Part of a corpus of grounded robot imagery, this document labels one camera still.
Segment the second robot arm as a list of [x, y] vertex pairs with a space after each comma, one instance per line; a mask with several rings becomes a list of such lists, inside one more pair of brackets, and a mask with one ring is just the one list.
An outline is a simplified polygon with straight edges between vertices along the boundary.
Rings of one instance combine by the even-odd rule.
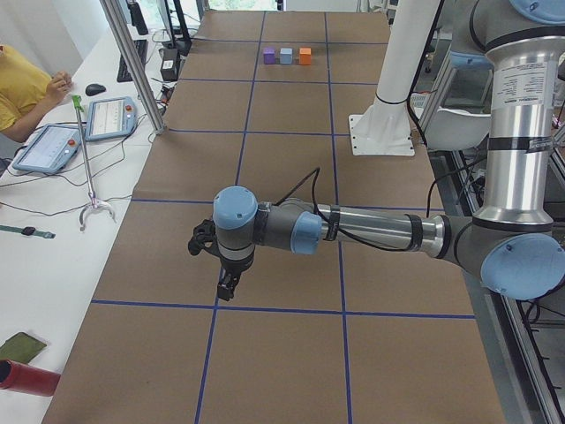
[[564, 51], [561, 1], [460, 1], [452, 61], [493, 67], [491, 121], [481, 138], [486, 180], [471, 216], [389, 214], [302, 201], [286, 193], [258, 201], [242, 186], [222, 189], [212, 215], [193, 230], [192, 255], [222, 266], [220, 299], [230, 300], [257, 246], [313, 254], [323, 241], [352, 241], [390, 252], [423, 252], [451, 262], [488, 290], [521, 301], [564, 285], [564, 246], [545, 211], [553, 90]]

